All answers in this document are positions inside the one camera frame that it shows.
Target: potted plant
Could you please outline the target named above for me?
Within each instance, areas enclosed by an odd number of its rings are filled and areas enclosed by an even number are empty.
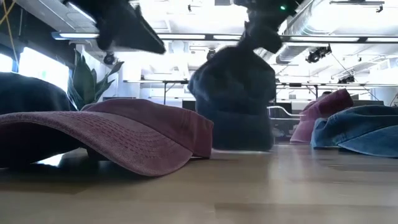
[[[108,81],[109,76],[118,72],[124,62],[117,62],[105,77],[97,81],[97,73],[90,70],[86,58],[76,51],[76,67],[68,79],[68,96],[74,102],[77,110],[85,105],[96,103],[101,95],[111,86],[115,79]]]

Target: pink baseball cap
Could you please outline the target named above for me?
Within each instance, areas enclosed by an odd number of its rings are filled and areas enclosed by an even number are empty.
[[[304,114],[304,116],[300,117],[300,122],[290,138],[290,142],[309,144],[315,121],[318,118],[328,118],[353,105],[354,102],[346,89],[335,91],[318,101],[311,102],[300,113]]]
[[[209,158],[213,123],[199,114],[147,100],[115,99],[82,111],[0,116],[0,167],[30,164],[78,147],[137,174],[160,176],[192,156]]]

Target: navy baseball cap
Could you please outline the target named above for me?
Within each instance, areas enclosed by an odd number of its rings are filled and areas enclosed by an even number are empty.
[[[358,106],[317,119],[311,145],[339,146],[370,156],[398,158],[398,108]]]

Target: table surface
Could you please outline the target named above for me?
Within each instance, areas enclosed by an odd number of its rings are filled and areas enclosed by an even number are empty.
[[[1,224],[397,223],[397,160],[308,146],[215,152],[161,178],[77,150],[0,170]]]

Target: yellow cable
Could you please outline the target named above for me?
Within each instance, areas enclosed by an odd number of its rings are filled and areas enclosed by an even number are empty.
[[[10,8],[8,9],[8,11],[5,13],[5,15],[1,18],[0,20],[0,25],[4,22],[4,20],[6,19],[6,17],[8,16],[8,14],[11,12],[11,9],[14,7],[15,2],[13,1],[12,4],[10,5]]]
[[[10,21],[8,20],[8,12],[7,12],[7,6],[6,3],[3,3],[3,8],[4,8],[4,16],[6,17],[6,22],[8,26],[8,34],[10,36],[10,41],[11,41],[11,46],[12,50],[14,51],[14,56],[15,56],[15,61],[17,62],[17,67],[19,68],[19,61],[17,57],[17,52],[15,51],[15,46],[14,46],[14,39],[12,38],[12,32],[11,32],[11,26],[10,26]]]

